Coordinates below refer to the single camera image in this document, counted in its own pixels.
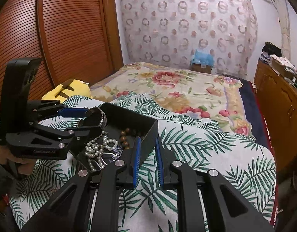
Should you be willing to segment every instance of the palm leaf blanket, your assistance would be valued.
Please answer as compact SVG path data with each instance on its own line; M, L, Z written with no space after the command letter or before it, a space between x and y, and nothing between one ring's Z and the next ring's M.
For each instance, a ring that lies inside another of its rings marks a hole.
M102 103L83 96L73 96L64 102L70 107L88 108ZM112 103L158 119L164 148L173 150L178 160L195 170L217 169L273 225L276 216L274 157L266 147L257 144L253 136L221 132L215 120L193 119L170 112L148 94L130 91ZM64 130L77 122L76 118L55 117L41 124ZM121 193L118 231L177 232L177 195L173 190L160 188L156 166L153 150L140 168L136 189ZM38 160L33 173L17 182L10 195L10 206L19 228L80 168L70 153L66 160Z

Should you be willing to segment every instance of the red flower pattern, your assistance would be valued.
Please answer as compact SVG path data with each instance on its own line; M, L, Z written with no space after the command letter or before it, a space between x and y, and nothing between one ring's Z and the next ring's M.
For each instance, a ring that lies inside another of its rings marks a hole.
M209 118L211 116L209 112L206 112L200 108L191 108L191 107L184 107L181 111L176 111L176 113L184 114L184 113L187 113L188 111L193 113L200 113L200 116L202 118Z
M129 93L129 91L125 90L125 91L123 91L123 92L119 92L119 93L116 95L116 97L119 98L119 97L122 96L122 95L128 95L128 93Z
M177 84L181 76L174 72L167 72L167 71L158 71L152 80L154 83L158 85L168 85L168 84Z
M208 93L221 97L224 93L220 89L216 89L213 86L207 88Z
M228 117L230 115L230 112L228 110L220 110L219 114L221 116Z
M247 126L242 126L242 127L236 128L235 133L243 134L243 135L248 135L249 130L248 130L248 127Z
M183 94L180 94L178 91L171 92L168 94L169 96L174 96L176 98L183 96Z

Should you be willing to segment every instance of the folded clothes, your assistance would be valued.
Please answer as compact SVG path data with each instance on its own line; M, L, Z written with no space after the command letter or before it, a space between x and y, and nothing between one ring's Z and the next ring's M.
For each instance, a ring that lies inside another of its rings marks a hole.
M297 72L296 67L292 63L290 63L290 61L287 58L285 58L285 57L278 57L276 55L271 55L271 58L273 58L281 66L287 67L290 70L292 70L294 72Z
M297 73L297 72L295 72L294 70L290 69L290 68L287 67L287 66L284 66L284 68L285 68L285 71L290 72L290 73L292 73L294 76L296 76L296 73Z

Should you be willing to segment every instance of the black jewelry box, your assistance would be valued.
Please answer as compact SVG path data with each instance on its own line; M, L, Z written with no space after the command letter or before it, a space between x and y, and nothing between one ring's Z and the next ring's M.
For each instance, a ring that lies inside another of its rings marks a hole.
M103 103L99 108L105 113L107 118L107 124L104 131L108 132L108 139L116 139L119 141L120 145L121 131L125 130L126 128L130 128L130 130L136 130L137 136L141 137L141 166L155 147L155 140L156 137L158 137L157 119L107 102ZM127 135L126 137L126 141L129 143L130 149L133 149L136 135ZM97 140L97 143L102 144L102 137ZM91 172L88 163L88 157L84 155L85 144L83 144L83 147L77 148L76 150L70 150L70 152L84 166L86 170ZM111 156L104 154L102 158L108 164Z

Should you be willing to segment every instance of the wooden wardrobe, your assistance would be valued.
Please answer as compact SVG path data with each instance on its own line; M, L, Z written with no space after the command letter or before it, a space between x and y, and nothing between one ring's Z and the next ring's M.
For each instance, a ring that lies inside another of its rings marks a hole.
M14 58L43 59L30 99L69 78L93 85L119 69L118 30L109 28L117 20L106 22L113 14L106 15L104 6L103 0L7 0L0 10L0 93L6 63ZM111 11L116 14L115 0Z
M297 89L261 61L254 82L282 181L297 168Z

